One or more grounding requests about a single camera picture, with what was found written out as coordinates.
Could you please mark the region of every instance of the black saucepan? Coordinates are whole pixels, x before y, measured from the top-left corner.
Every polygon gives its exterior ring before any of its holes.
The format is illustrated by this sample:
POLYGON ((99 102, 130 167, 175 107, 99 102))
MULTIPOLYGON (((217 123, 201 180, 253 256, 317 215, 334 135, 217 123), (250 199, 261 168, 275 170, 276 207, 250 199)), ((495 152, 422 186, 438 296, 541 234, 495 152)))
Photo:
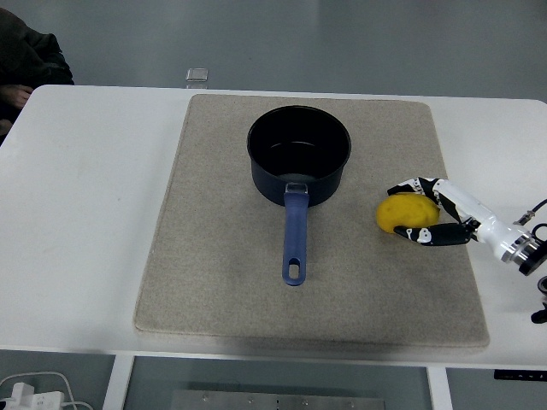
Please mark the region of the black saucepan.
POLYGON ((283 279, 300 285, 306 279, 308 207, 324 202, 338 188, 350 157, 350 135, 329 113, 292 105, 256 120, 247 150, 256 188, 285 206, 283 279), (297 266, 297 277, 290 266, 297 266))

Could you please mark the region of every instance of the person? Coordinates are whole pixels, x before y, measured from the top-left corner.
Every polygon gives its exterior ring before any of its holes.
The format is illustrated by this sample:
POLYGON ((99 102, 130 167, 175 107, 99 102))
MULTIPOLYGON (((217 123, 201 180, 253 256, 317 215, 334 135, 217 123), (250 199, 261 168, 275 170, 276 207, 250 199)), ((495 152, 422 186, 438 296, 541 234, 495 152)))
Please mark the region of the person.
POLYGON ((46 84, 74 84, 55 35, 0 8, 0 144, 32 92, 46 84))

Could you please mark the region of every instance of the white power adapter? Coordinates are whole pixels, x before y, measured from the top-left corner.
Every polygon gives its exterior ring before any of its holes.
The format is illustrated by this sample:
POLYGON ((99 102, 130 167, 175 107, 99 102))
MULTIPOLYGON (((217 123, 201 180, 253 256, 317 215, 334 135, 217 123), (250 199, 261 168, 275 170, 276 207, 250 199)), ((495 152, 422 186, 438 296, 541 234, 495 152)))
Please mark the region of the white power adapter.
POLYGON ((65 395, 60 391, 34 394, 30 384, 16 383, 11 393, 12 401, 4 410, 62 410, 65 395))

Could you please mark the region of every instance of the white robotic hand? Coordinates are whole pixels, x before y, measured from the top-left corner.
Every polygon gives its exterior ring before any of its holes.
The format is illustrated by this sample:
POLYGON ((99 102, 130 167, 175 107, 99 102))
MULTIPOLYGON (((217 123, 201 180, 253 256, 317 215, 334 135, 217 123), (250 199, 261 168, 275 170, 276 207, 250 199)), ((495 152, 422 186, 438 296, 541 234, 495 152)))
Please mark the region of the white robotic hand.
MULTIPOLYGON (((529 275, 547 259, 547 243, 524 229, 523 224, 506 225, 476 198, 448 179, 415 178, 387 191, 414 192, 435 201, 456 223, 427 228, 395 227, 395 233, 426 246, 457 245, 474 239, 487 243, 500 261, 515 262, 519 271, 529 275)), ((526 223, 529 218, 522 218, 526 223)))

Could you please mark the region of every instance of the handle hole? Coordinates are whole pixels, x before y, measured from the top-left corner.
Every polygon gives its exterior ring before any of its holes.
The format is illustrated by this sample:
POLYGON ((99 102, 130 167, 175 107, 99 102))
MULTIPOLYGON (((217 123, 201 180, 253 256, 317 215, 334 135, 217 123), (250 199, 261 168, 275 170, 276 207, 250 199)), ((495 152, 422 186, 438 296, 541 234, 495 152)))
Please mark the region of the handle hole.
POLYGON ((300 260, 292 258, 289 261, 289 278, 298 279, 300 277, 300 260))

